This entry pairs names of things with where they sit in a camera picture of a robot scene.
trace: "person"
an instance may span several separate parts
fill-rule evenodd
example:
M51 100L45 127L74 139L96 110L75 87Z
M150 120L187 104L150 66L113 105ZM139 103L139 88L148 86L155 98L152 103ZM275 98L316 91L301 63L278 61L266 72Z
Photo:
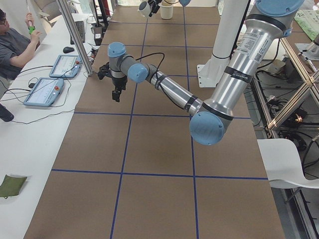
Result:
M25 16L25 23L34 22L32 13ZM34 30L30 39L10 28L6 13L0 9L0 76L14 80L22 68L29 62L39 46L40 31Z

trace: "keyboard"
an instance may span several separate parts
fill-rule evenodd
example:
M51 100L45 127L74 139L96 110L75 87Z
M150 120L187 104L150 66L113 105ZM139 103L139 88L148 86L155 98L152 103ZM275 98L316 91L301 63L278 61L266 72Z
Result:
M80 34L80 37L82 39L82 42L85 42L85 29L84 29L84 21L76 21L75 22L76 28L78 29L78 32ZM74 41L72 40L72 37L70 36L70 43L71 45L74 44Z

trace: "blue and white tablet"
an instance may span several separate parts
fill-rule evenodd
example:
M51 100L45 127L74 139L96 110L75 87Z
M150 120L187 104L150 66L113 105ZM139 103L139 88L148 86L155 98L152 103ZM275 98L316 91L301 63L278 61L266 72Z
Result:
M48 107L54 103L64 85L64 80L52 78L40 78L32 88L30 94L24 100L25 106Z
M74 78L80 71L81 58L73 55L59 55L49 74L53 78Z

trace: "white desk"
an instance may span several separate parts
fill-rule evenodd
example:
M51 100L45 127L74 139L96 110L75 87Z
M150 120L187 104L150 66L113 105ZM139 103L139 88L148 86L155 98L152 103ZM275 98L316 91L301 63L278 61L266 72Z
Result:
M75 14L74 20L86 22L87 14ZM94 45L91 25L86 24L86 43L88 53ZM43 65L53 65L57 56L63 54L65 46L70 45L70 35L61 17L43 40L35 53L35 57L26 64L23 70ZM48 77L51 68L39 68L22 73L11 85L12 88L28 89L28 81L32 77ZM66 98L70 83L65 81L64 89L53 104L57 108L26 107L14 98L12 93L6 93L1 104L14 115L15 121L30 122L50 114L71 111L75 108L87 79L84 66L78 75L70 80L71 87ZM17 96L27 95L27 92L17 92ZM27 176L27 181L20 194L8 199L0 198L0 238L22 239L30 224L33 213L40 199L42 190L49 176L55 157L61 146L63 137L71 121L73 112L48 117L31 124L0 121L0 183L6 174Z

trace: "black t-shirt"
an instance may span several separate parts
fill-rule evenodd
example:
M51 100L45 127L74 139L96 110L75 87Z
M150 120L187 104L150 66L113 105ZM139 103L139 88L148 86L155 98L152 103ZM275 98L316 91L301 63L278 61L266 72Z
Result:
M14 80L21 68L10 65L10 58L20 55L25 51L30 39L10 28L5 35L0 35L0 75L9 80Z

